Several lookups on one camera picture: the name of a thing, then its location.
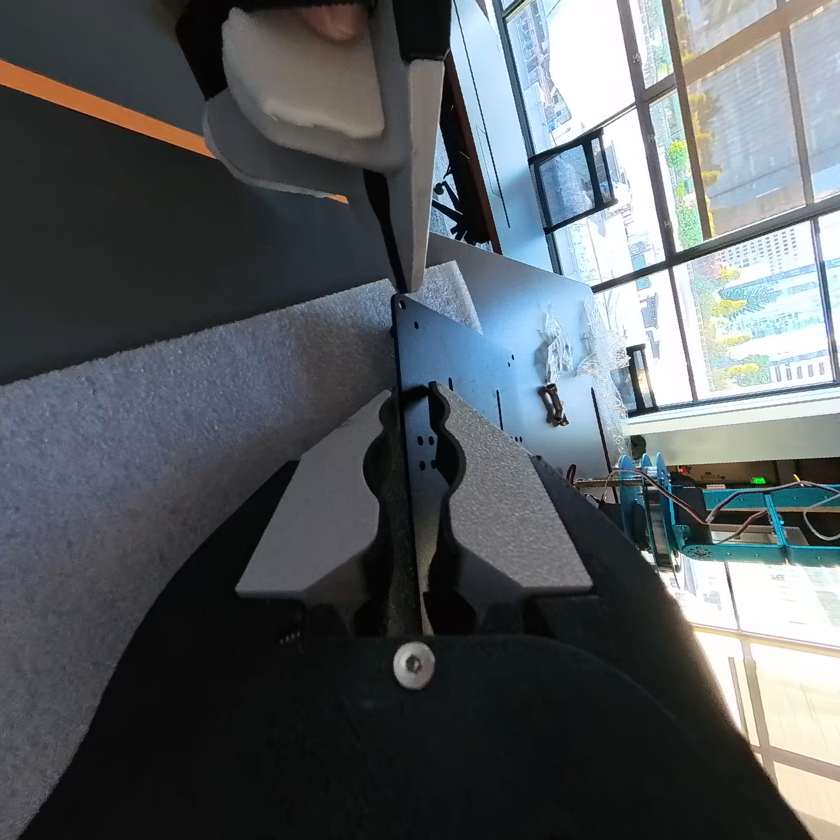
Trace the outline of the person's left hand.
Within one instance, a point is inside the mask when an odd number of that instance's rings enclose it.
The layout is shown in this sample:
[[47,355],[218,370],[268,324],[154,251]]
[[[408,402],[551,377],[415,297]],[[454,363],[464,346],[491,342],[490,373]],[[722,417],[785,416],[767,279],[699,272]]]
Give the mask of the person's left hand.
[[337,44],[349,43],[360,37],[370,15],[365,3],[304,7],[298,14],[314,33]]

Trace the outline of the crumpled clear plastic wrap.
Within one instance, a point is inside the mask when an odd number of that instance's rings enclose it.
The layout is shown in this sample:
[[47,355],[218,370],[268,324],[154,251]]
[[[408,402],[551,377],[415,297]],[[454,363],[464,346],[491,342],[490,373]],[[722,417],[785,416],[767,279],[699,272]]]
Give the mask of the crumpled clear plastic wrap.
[[602,304],[595,298],[584,304],[583,340],[584,358],[576,373],[592,378],[606,451],[611,466],[616,466],[622,457],[631,454],[626,405],[633,396],[629,359],[623,336],[609,325]]

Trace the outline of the black metal base plate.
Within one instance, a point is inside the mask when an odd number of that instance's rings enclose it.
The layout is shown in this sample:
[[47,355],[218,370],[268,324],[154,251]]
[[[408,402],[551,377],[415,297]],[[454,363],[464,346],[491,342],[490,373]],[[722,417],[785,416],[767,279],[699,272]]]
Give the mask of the black metal base plate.
[[427,607],[428,573],[438,548],[438,524],[448,483],[437,467],[438,435],[429,382],[445,385],[492,426],[523,443],[513,352],[407,295],[391,300],[397,403],[413,525],[423,628],[429,634],[469,634],[476,617],[462,597],[436,589]]

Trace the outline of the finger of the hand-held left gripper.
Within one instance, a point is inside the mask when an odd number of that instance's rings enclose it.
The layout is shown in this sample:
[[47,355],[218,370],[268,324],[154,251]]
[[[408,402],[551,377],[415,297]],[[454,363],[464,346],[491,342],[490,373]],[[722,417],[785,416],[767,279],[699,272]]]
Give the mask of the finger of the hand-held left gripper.
[[435,59],[388,59],[380,70],[392,158],[364,170],[364,187],[380,225],[389,277],[401,293],[424,282],[444,74],[443,62]]

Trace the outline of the black mesh office chair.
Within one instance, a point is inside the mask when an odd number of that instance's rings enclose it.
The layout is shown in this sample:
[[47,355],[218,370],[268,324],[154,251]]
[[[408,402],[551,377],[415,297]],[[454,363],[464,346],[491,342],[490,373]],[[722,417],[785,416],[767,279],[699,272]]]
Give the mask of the black mesh office chair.
[[546,235],[616,205],[603,134],[594,129],[528,158]]

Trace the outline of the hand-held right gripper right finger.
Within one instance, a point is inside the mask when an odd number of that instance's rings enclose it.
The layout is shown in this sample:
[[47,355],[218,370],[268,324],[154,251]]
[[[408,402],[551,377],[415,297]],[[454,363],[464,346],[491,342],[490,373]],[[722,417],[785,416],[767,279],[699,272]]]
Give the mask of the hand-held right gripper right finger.
[[591,593],[592,578],[528,451],[443,383],[429,384],[428,400],[446,483],[429,594]]

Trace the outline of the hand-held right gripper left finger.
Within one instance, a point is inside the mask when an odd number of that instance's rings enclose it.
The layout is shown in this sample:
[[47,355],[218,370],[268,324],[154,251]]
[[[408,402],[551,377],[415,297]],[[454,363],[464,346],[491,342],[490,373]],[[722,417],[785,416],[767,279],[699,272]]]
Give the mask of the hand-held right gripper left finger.
[[300,459],[236,584],[243,598],[365,601],[364,556],[379,531],[380,503],[364,458],[382,434],[383,391]]

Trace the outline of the black metal frame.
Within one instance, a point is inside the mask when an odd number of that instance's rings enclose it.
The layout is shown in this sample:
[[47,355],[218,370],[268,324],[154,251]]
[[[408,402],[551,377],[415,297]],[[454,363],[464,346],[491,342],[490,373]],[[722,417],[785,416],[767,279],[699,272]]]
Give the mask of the black metal frame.
[[653,381],[648,369],[647,345],[645,343],[626,347],[628,373],[631,382],[632,399],[628,409],[630,416],[656,413],[658,403]]

